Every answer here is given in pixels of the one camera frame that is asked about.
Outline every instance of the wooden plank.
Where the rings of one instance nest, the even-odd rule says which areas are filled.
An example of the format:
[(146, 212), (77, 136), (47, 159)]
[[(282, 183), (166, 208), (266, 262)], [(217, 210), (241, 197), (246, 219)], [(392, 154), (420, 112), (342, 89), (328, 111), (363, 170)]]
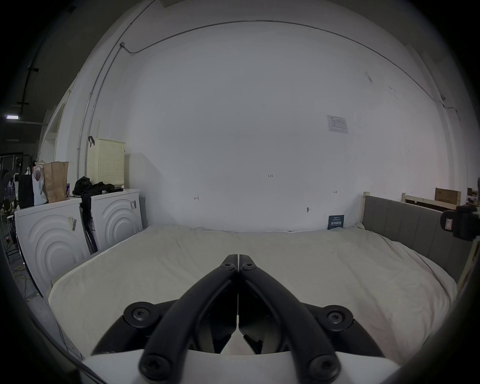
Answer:
[(473, 267), (475, 259), (478, 257), (478, 253), (480, 251), (479, 247), (479, 240), (480, 236), (477, 236), (475, 240), (472, 242), (472, 247), (470, 248), (470, 253), (468, 254), (467, 261), (465, 262), (465, 266), (463, 267), (462, 274), (458, 279), (458, 283), (456, 285), (457, 293), (459, 293), (462, 288), (464, 287), (465, 283), (467, 282), (468, 275)]
[(360, 219), (359, 223), (363, 222), (363, 212), (365, 211), (365, 196), (370, 196), (370, 192), (364, 192), (361, 198)]
[(424, 203), (424, 204), (434, 205), (434, 206), (438, 206), (446, 209), (452, 209), (452, 210), (455, 210), (456, 208), (456, 204), (444, 203), (443, 201), (424, 199), (423, 197), (409, 196), (404, 193), (402, 194), (402, 201), (405, 203), (408, 203), (409, 201), (413, 201), (415, 203)]

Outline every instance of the floor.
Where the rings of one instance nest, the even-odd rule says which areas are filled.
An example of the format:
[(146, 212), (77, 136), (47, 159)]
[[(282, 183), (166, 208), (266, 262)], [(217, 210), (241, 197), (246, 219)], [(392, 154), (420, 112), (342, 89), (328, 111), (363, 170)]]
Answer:
[[(9, 233), (4, 215), (1, 216), (0, 222), (0, 232), (3, 238), (5, 239)], [(22, 256), (18, 252), (18, 249), (10, 241), (7, 244), (8, 250), (8, 261), (10, 269), (12, 271), (13, 279), (21, 293), (27, 302), (28, 307), (37, 317), (40, 323), (43, 325), (45, 330), (53, 337), (53, 339), (60, 345), (61, 348), (65, 349), (73, 357), (82, 360), (83, 356), (75, 348), (73, 343), (68, 339), (64, 332), (61, 331), (60, 326), (55, 320), (53, 312), (50, 310), (47, 302), (41, 297), (35, 288), (28, 272), (25, 269), (25, 265), (22, 259)]]

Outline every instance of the white bedsheet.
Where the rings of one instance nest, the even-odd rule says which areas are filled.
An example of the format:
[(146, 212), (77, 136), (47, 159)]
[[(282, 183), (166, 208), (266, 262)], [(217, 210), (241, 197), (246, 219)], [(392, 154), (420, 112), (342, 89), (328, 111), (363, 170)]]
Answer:
[[(178, 299), (229, 254), (241, 253), (301, 302), (343, 305), (385, 356), (403, 363), (434, 332), (455, 299), (455, 281), (437, 264), (361, 228), (237, 233), (152, 226), (61, 277), (49, 304), (88, 356), (136, 301)], [(227, 345), (244, 350), (239, 338)]]

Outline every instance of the cardboard box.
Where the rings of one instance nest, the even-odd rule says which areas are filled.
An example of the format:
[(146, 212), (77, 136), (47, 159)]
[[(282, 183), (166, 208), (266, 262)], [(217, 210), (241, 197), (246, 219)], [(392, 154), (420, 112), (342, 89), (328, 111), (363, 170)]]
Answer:
[(474, 191), (471, 188), (467, 188), (467, 196), (477, 196), (478, 191)]
[(460, 191), (451, 189), (435, 188), (435, 200), (460, 205)]

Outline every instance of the screw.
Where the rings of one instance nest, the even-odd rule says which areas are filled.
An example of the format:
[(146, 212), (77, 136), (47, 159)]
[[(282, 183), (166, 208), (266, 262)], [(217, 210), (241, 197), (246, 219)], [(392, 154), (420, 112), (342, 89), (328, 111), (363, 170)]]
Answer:
[(333, 324), (339, 324), (343, 321), (343, 315), (340, 312), (330, 312), (327, 317)]
[(172, 367), (167, 359), (158, 355), (147, 355), (140, 364), (140, 372), (150, 380), (165, 380)]
[(135, 308), (132, 311), (132, 317), (138, 321), (146, 320), (148, 319), (149, 316), (150, 316), (150, 311), (147, 308), (140, 307), (140, 308)]
[(246, 269), (248, 271), (251, 269), (255, 269), (257, 266), (254, 263), (243, 263), (242, 267), (243, 269)]
[(338, 375), (339, 364), (330, 355), (318, 356), (310, 362), (308, 372), (317, 380), (329, 380)]
[(235, 265), (232, 263), (223, 263), (221, 267), (230, 271), (235, 268)]

